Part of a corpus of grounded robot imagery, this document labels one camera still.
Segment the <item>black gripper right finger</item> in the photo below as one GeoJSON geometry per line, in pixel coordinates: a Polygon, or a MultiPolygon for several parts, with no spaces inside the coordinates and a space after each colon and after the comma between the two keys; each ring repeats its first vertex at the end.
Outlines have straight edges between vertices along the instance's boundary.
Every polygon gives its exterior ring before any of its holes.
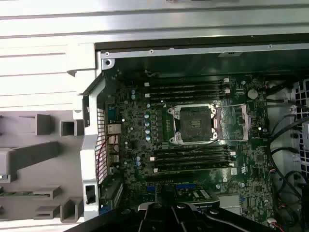
{"type": "Polygon", "coordinates": [[[220,207],[209,207],[204,213],[193,205],[181,203],[174,187],[169,186],[169,207],[184,232],[273,232],[273,228],[249,220],[220,207]]]}

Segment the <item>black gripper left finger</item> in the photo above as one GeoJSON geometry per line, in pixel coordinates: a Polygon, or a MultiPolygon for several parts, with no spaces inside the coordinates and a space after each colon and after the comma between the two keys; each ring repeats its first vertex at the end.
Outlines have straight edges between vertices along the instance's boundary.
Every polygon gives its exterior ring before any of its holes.
{"type": "Polygon", "coordinates": [[[169,186],[162,186],[159,201],[142,203],[136,212],[116,208],[87,220],[68,232],[164,232],[169,222],[169,186]]]}

